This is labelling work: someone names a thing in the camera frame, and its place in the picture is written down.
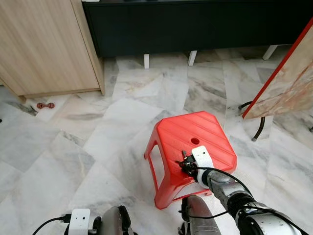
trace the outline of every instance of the red dumbbell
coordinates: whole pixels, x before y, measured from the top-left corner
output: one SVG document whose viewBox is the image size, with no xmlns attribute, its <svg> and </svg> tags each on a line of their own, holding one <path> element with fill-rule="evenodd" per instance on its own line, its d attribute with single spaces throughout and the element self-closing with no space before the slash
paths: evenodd
<svg viewBox="0 0 313 235">
<path fill-rule="evenodd" d="M 48 104 L 43 104 L 43 103 L 38 103 L 37 108 L 42 109 L 44 107 L 48 107 L 50 109 L 54 108 L 54 103 L 48 103 Z"/>
</svg>

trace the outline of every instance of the metal stand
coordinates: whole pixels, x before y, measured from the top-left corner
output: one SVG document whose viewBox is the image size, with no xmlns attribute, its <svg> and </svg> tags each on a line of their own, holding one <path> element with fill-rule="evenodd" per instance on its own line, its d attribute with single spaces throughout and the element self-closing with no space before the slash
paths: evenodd
<svg viewBox="0 0 313 235">
<path fill-rule="evenodd" d="M 238 109 L 242 110 L 243 107 L 251 104 L 252 101 L 249 101 L 247 103 L 244 103 L 240 106 L 238 106 Z M 256 134 L 254 135 L 254 137 L 251 139 L 252 141 L 256 141 L 259 137 L 259 135 L 261 134 L 262 130 L 263 130 L 263 127 L 264 127 L 264 123 L 265 123 L 265 117 L 261 117 L 261 122 L 260 122 L 260 126 L 259 126 L 259 129 L 258 131 L 256 132 Z"/>
</svg>

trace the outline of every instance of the marble floor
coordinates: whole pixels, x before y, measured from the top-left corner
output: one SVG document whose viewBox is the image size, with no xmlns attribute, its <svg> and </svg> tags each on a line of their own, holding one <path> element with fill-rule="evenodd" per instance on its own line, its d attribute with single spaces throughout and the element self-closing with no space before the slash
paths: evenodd
<svg viewBox="0 0 313 235">
<path fill-rule="evenodd" d="M 67 94 L 21 105 L 0 87 L 0 234 L 32 234 L 44 221 L 74 208 L 91 218 L 125 205 L 132 228 L 143 234 L 177 234 L 180 201 L 154 206 L 154 186 L 143 152 L 162 118 L 206 110 L 223 126 L 237 154 L 234 175 L 256 200 L 287 214 L 313 234 L 313 112 L 267 117 L 257 140 L 259 119 L 243 121 L 238 105 L 251 101 L 288 48 L 268 61 L 265 47 L 199 51 L 193 67 L 184 53 L 105 60 L 106 95 Z M 54 102 L 54 109 L 36 108 Z M 159 152 L 153 150 L 158 179 Z M 213 214 L 224 209 L 203 197 Z M 228 215 L 216 218 L 222 234 L 238 235 Z M 54 222 L 38 234 L 61 235 Z"/>
</svg>

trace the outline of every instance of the stool handle hole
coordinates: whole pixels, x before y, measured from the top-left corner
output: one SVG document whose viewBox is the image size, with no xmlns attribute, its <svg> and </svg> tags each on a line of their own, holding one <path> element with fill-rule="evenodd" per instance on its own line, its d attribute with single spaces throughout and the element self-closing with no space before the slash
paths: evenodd
<svg viewBox="0 0 313 235">
<path fill-rule="evenodd" d="M 200 140 L 198 140 L 197 138 L 192 138 L 192 139 L 191 139 L 191 143 L 193 143 L 193 144 L 199 144 L 199 143 L 200 143 Z"/>
</svg>

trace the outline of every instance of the wooden cabinet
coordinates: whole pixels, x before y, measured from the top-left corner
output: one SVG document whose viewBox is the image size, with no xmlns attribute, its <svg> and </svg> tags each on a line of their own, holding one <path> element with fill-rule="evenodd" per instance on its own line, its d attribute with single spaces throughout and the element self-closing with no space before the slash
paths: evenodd
<svg viewBox="0 0 313 235">
<path fill-rule="evenodd" d="M 86 27 L 80 1 L 0 0 L 4 84 L 25 97 L 103 90 Z"/>
</svg>

